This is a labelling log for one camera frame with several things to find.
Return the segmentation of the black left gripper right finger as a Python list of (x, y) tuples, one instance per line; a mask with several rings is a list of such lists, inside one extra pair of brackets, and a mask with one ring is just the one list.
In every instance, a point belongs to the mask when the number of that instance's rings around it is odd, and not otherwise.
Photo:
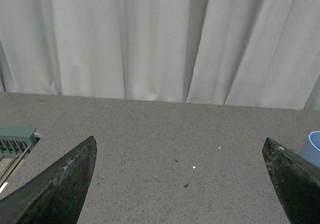
[(291, 224), (320, 222), (320, 168), (277, 141), (266, 138), (263, 159)]

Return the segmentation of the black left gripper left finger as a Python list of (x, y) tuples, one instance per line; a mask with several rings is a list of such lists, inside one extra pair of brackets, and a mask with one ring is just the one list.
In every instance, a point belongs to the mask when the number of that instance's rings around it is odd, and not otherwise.
[(0, 201), (2, 224), (75, 224), (97, 157), (89, 136), (29, 182)]

